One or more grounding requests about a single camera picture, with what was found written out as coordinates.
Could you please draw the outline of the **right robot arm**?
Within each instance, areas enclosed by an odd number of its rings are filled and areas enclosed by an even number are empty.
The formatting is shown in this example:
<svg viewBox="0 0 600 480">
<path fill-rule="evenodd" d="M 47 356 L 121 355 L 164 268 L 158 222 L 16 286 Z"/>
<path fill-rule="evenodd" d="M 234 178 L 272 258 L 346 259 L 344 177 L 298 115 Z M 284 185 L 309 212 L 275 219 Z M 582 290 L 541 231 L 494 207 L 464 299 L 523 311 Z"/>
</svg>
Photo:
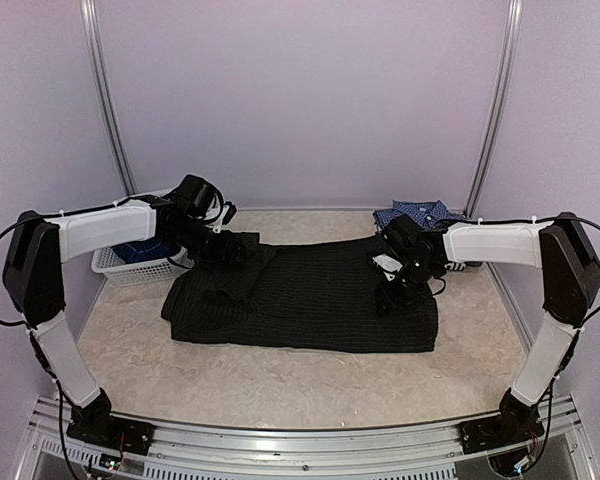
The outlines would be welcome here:
<svg viewBox="0 0 600 480">
<path fill-rule="evenodd" d="M 451 262 L 515 264 L 541 271 L 544 318 L 536 339 L 504 394 L 491 433 L 515 442 L 557 376 L 568 365 L 585 323 L 600 312 L 600 259 L 585 232 L 589 220 L 570 212 L 524 220 L 442 220 L 422 228 L 410 218 L 392 220 L 381 232 L 391 255 L 373 259 L 384 277 L 377 310 L 387 315 L 425 298 L 425 285 Z"/>
</svg>

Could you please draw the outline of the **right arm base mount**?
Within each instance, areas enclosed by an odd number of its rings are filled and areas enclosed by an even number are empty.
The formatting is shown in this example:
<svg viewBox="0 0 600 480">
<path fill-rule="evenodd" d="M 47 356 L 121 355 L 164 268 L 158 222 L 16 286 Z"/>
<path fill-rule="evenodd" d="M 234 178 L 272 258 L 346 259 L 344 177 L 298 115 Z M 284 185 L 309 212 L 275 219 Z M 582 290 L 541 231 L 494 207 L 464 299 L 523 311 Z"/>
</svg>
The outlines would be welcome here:
<svg viewBox="0 0 600 480">
<path fill-rule="evenodd" d="M 463 453 L 468 455 L 542 437 L 545 428 L 538 405 L 528 406 L 507 390 L 496 414 L 461 422 L 458 433 Z"/>
</svg>

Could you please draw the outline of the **white plastic laundry basket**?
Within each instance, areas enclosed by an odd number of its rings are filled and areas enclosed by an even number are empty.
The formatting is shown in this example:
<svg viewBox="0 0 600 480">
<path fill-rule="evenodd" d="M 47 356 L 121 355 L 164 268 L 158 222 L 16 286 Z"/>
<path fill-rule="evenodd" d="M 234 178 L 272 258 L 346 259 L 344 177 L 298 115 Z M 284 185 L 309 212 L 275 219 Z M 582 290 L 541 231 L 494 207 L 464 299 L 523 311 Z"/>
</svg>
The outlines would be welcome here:
<svg viewBox="0 0 600 480">
<path fill-rule="evenodd" d="M 146 236 L 146 208 L 142 211 L 138 208 L 140 204 L 146 205 L 142 197 L 152 200 L 166 193 L 166 190 L 158 190 L 134 195 L 126 198 L 125 204 L 120 200 L 114 208 L 106 210 L 105 221 L 99 221 L 88 230 L 89 234 L 96 234 L 95 240 L 99 246 L 99 249 L 90 251 L 93 253 L 91 267 L 95 273 L 103 275 L 115 286 L 131 286 L 174 278 L 190 265 L 189 261 L 185 261 L 182 247 L 173 257 L 134 264 L 124 263 L 111 250 L 112 246 L 122 243 L 155 238 Z"/>
</svg>

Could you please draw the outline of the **black white printed shirt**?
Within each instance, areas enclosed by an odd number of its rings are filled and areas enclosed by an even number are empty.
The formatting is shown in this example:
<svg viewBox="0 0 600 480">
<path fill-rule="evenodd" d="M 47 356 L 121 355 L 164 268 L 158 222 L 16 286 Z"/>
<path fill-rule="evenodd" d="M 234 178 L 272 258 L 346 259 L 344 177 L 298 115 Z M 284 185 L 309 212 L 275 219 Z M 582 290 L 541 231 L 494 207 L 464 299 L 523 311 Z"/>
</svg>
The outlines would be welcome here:
<svg viewBox="0 0 600 480">
<path fill-rule="evenodd" d="M 462 272 L 467 268 L 465 262 L 449 262 L 445 264 L 445 270 L 447 272 Z"/>
</svg>

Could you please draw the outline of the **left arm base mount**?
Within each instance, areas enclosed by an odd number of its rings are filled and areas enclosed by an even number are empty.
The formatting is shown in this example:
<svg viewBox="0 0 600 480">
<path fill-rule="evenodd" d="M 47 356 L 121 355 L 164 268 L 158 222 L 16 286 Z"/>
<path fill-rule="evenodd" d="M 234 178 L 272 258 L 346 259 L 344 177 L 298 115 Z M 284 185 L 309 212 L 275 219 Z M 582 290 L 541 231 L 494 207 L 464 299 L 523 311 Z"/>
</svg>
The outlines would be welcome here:
<svg viewBox="0 0 600 480">
<path fill-rule="evenodd" d="M 156 427 L 149 422 L 113 415 L 111 401 L 103 389 L 87 406 L 69 404 L 71 418 L 67 433 L 70 438 L 122 453 L 148 454 Z"/>
</svg>

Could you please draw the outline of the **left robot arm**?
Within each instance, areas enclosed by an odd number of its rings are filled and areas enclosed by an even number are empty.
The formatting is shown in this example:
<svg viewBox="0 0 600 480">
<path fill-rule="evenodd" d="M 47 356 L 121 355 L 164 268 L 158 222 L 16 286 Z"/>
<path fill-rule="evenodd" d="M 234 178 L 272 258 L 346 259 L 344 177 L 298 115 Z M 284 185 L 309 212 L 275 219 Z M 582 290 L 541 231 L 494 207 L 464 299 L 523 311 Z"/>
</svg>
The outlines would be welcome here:
<svg viewBox="0 0 600 480">
<path fill-rule="evenodd" d="M 244 249 L 224 229 L 236 212 L 213 184 L 188 174 L 163 195 L 135 195 L 69 212 L 25 211 L 0 233 L 0 239 L 10 240 L 2 283 L 21 316 L 0 319 L 0 325 L 26 329 L 38 362 L 98 444 L 113 443 L 120 424 L 68 326 L 64 265 L 87 253 L 150 239 L 175 245 L 195 261 L 236 264 Z"/>
</svg>

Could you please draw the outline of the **black pinstripe long sleeve shirt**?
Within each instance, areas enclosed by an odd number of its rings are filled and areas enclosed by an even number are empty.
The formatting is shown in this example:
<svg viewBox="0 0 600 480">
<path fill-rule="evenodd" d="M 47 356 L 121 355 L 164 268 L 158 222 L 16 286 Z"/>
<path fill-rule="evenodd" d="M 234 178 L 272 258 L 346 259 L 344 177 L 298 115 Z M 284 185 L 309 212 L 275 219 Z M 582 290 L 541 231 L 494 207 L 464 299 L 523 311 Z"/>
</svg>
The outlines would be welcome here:
<svg viewBox="0 0 600 480">
<path fill-rule="evenodd" d="M 198 256 L 162 306 L 175 341 L 348 353 L 428 353 L 438 334 L 438 307 L 424 287 L 409 305 L 380 307 L 383 271 L 392 253 L 374 235 L 310 245 L 269 245 L 256 232 L 224 231 L 227 246 Z"/>
</svg>

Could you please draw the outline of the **blue checked shirt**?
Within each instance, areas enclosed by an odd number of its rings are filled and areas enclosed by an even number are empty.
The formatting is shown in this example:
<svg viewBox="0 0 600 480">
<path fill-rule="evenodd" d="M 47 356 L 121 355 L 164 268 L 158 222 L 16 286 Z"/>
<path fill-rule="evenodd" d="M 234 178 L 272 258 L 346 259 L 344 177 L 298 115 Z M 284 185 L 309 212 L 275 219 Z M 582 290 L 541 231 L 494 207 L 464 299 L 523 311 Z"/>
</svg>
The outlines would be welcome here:
<svg viewBox="0 0 600 480">
<path fill-rule="evenodd" d="M 401 202 L 394 200 L 390 209 L 373 212 L 378 233 L 385 237 L 386 233 L 397 230 L 413 231 L 428 230 L 440 222 L 464 220 L 463 215 L 450 212 L 441 202 Z"/>
</svg>

